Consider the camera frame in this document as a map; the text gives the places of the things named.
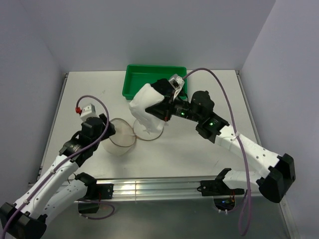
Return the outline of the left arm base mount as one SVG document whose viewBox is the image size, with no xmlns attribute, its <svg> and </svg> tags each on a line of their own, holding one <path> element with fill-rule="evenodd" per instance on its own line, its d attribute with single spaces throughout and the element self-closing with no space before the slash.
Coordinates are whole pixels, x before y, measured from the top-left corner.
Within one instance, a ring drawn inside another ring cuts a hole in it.
<svg viewBox="0 0 319 239">
<path fill-rule="evenodd" d="M 103 200 L 110 200 L 113 196 L 114 184 L 103 183 L 89 186 L 88 192 L 78 203 L 78 212 L 82 216 L 95 214 L 102 207 Z"/>
</svg>

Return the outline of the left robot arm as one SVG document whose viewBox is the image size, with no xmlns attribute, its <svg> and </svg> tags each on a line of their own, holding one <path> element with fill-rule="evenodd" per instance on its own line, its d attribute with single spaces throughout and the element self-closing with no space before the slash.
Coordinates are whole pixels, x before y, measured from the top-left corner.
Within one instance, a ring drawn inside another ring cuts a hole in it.
<svg viewBox="0 0 319 239">
<path fill-rule="evenodd" d="M 97 150 L 101 141 L 115 134 L 114 126 L 104 115 L 82 117 L 81 130 L 64 143 L 52 166 L 13 204 L 0 208 L 2 238 L 39 239 L 49 220 L 77 200 L 97 199 L 97 180 L 87 173 L 77 174 L 63 190 L 60 186 Z"/>
</svg>

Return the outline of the white bra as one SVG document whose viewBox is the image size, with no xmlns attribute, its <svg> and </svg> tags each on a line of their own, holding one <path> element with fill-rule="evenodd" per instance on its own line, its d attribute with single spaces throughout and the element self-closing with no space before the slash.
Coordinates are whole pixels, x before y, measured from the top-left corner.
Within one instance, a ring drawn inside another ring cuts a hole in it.
<svg viewBox="0 0 319 239">
<path fill-rule="evenodd" d="M 156 91 L 149 83 L 145 84 L 129 103 L 131 114 L 148 132 L 161 132 L 164 121 L 146 112 L 146 109 L 161 103 L 164 96 Z"/>
</svg>

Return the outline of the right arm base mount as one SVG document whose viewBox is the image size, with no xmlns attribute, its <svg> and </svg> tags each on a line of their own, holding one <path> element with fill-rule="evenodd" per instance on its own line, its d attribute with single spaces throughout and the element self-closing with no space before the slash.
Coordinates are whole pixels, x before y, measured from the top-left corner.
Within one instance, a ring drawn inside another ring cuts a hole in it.
<svg viewBox="0 0 319 239">
<path fill-rule="evenodd" d="M 245 195 L 244 189 L 230 189 L 222 180 L 202 180 L 196 188 L 203 197 L 220 197 L 214 199 L 214 205 L 218 211 L 228 212 L 235 208 L 237 195 Z"/>
</svg>

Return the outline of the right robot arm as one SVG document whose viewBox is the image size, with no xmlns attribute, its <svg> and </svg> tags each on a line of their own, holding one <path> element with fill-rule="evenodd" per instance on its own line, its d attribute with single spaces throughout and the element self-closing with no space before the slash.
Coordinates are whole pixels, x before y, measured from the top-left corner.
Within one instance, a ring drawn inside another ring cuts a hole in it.
<svg viewBox="0 0 319 239">
<path fill-rule="evenodd" d="M 258 190 L 273 203 L 281 202 L 296 179 L 294 159 L 278 155 L 236 132 L 234 127 L 214 111 L 209 92 L 196 91 L 191 101 L 179 97 L 177 82 L 160 79 L 151 84 L 163 100 L 146 109 L 147 113 L 169 121 L 172 116 L 197 123 L 201 137 L 219 145 L 242 159 L 246 159 L 252 172 L 223 169 L 215 179 L 200 182 L 197 188 L 203 196 L 243 195 L 246 190 Z"/>
</svg>

